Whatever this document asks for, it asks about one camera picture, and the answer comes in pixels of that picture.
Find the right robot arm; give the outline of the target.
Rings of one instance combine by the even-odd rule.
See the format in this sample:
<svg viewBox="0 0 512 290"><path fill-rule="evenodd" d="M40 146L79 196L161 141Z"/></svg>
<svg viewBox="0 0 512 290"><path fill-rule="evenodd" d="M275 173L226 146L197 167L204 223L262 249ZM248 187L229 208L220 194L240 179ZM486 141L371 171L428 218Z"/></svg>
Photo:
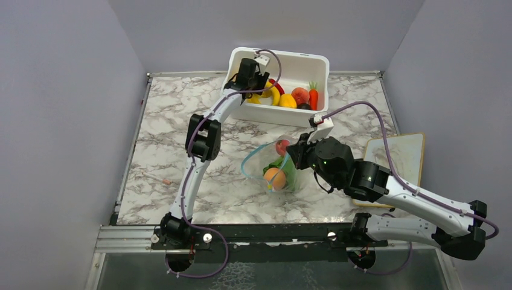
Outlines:
<svg viewBox="0 0 512 290"><path fill-rule="evenodd" d="M371 161L355 159L351 148L333 137L309 143L308 133L287 146L296 169L312 169L330 188L362 201L387 204L407 211L410 218L383 217L369 213L354 216L346 236L353 244L383 240L423 243L460 259L475 260L485 248L481 228L487 206L443 199L423 188L408 190L408 182L388 168Z"/></svg>

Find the peach orange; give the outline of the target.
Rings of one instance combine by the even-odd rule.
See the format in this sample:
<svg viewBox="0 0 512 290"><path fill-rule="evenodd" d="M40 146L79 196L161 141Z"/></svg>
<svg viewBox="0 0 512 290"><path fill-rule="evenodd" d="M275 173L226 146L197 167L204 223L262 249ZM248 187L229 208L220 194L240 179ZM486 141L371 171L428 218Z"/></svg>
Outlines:
<svg viewBox="0 0 512 290"><path fill-rule="evenodd" d="M271 167L264 173L269 190L282 190L286 185L286 174L276 167Z"/></svg>

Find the green lettuce head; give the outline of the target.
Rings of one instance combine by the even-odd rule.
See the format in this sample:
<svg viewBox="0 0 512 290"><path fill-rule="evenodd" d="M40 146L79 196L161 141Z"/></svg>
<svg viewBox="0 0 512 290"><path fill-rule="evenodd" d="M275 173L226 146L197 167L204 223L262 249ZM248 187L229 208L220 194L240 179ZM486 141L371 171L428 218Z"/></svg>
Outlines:
<svg viewBox="0 0 512 290"><path fill-rule="evenodd" d="M296 184L296 168L293 165L293 161L291 159L285 160L285 157L279 157L274 162L268 164L263 169L263 177L264 173L267 169L271 167L276 167L282 170L286 174L286 185L282 190L269 190L271 192L295 192L298 190L299 186Z"/></svg>

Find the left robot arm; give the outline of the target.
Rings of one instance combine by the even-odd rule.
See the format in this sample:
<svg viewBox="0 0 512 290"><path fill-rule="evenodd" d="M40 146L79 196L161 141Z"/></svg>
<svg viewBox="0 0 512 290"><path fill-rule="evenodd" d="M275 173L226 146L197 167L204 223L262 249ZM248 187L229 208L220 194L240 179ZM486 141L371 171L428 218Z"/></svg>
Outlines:
<svg viewBox="0 0 512 290"><path fill-rule="evenodd" d="M243 58L238 73L224 85L219 100L204 114L193 114L188 125L185 150L187 165L177 197L160 223L161 241L175 248L187 245L196 195L206 169L220 152L222 123L244 101L261 94L269 78L265 55Z"/></svg>

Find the clear zip top bag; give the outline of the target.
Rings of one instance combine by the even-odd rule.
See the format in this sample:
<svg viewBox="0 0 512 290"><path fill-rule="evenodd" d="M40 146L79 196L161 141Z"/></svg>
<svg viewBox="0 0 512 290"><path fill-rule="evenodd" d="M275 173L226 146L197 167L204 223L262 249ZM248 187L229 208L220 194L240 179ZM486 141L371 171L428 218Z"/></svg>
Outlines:
<svg viewBox="0 0 512 290"><path fill-rule="evenodd" d="M275 141L258 146L242 161L242 174L267 193L301 191L307 185L306 172L295 168L286 151L296 142L296 138L282 135Z"/></svg>

